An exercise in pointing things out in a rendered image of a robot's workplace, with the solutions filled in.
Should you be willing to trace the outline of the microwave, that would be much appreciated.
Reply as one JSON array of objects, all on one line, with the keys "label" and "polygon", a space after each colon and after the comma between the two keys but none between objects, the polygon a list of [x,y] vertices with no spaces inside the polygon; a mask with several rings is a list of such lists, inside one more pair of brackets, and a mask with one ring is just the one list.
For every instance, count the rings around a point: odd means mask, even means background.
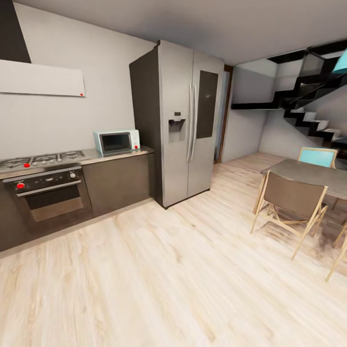
[{"label": "microwave", "polygon": [[140,149],[139,132],[136,129],[98,130],[93,131],[93,134],[96,149],[103,155]]}]

